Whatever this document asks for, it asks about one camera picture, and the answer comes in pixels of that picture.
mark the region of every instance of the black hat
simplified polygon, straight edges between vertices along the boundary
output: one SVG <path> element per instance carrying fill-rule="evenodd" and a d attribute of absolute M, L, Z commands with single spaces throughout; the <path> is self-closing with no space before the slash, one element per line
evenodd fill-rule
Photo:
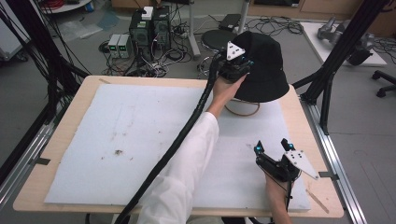
<path fill-rule="evenodd" d="M 253 103 L 273 101 L 289 91 L 280 45 L 271 36 L 246 31 L 232 41 L 254 62 L 235 98 Z"/>

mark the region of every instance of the thick black hose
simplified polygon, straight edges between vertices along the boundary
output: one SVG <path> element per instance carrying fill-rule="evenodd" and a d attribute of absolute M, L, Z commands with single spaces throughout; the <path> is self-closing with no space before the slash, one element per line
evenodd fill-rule
<path fill-rule="evenodd" d="M 215 85 L 215 81 L 217 78 L 217 71 L 219 66 L 219 61 L 223 60 L 221 56 L 215 55 L 213 62 L 210 64 L 209 68 L 209 77 L 204 89 L 204 92 L 201 96 L 201 99 L 198 102 L 198 105 L 194 109 L 192 115 L 190 116 L 189 120 L 183 127 L 183 129 L 178 134 L 177 138 L 173 142 L 172 146 L 165 152 L 163 157 L 157 162 L 151 172 L 146 177 L 146 180 L 143 182 L 142 186 L 140 186 L 137 193 L 134 195 L 131 201 L 124 207 L 120 215 L 117 217 L 115 224 L 121 224 L 121 222 L 128 216 L 128 214 L 134 209 L 134 207 L 139 203 L 140 198 L 149 188 L 151 183 L 154 181 L 155 177 L 160 173 L 160 171 L 165 167 L 165 165 L 171 160 L 171 158 L 175 155 L 178 148 L 180 147 L 181 143 L 183 142 L 184 138 L 186 138 L 187 134 L 190 132 L 191 128 L 195 124 L 196 120 L 201 116 L 201 113 L 204 110 L 205 103 L 207 98 L 212 92 L 213 86 Z"/>

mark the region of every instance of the white board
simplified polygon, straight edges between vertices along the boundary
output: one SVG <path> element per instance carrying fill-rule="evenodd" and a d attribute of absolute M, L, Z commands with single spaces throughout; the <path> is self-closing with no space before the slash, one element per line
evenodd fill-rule
<path fill-rule="evenodd" d="M 127 204 L 170 147 L 202 92 L 199 88 L 100 86 L 64 153 L 45 202 Z M 289 135 L 278 101 L 262 104 L 258 113 L 247 118 L 224 111 L 219 129 L 194 207 L 268 209 L 264 173 L 255 163 L 253 147 L 262 140 L 269 156 L 281 158 L 280 141 Z M 290 211 L 310 209 L 302 179 L 294 184 L 292 196 Z"/>
<path fill-rule="evenodd" d="M 333 44 L 329 42 L 327 39 L 318 39 L 318 29 L 322 27 L 325 23 L 314 23 L 314 22 L 301 22 L 301 25 L 304 27 L 304 34 L 308 38 L 312 48 L 315 50 L 315 53 L 320 58 L 320 61 L 324 63 L 326 59 L 329 57 L 330 52 L 334 47 Z M 384 66 L 387 63 L 379 56 L 373 49 L 370 50 L 373 53 L 368 59 L 366 59 L 362 64 L 359 66 Z M 344 62 L 343 65 L 351 65 L 348 62 Z"/>

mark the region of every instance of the white mounting plate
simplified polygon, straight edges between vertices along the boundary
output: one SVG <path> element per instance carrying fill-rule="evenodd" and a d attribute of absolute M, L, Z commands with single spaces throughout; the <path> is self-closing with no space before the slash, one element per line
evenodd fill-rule
<path fill-rule="evenodd" d="M 241 56 L 245 53 L 244 49 L 239 48 L 230 41 L 227 43 L 227 60 L 230 61 L 236 57 Z"/>
<path fill-rule="evenodd" d="M 315 171 L 309 159 L 305 156 L 301 150 L 290 150 L 285 152 L 285 156 L 289 161 L 304 173 L 310 175 L 312 178 L 318 180 L 318 173 Z"/>

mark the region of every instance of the black stool seat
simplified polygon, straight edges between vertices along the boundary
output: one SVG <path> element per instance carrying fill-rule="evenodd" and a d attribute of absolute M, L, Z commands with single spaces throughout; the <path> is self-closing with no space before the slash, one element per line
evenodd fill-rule
<path fill-rule="evenodd" d="M 219 51 L 221 49 L 227 49 L 227 43 L 232 41 L 236 37 L 236 34 L 226 30 L 211 30 L 205 32 L 201 41 L 204 48 L 210 50 Z"/>

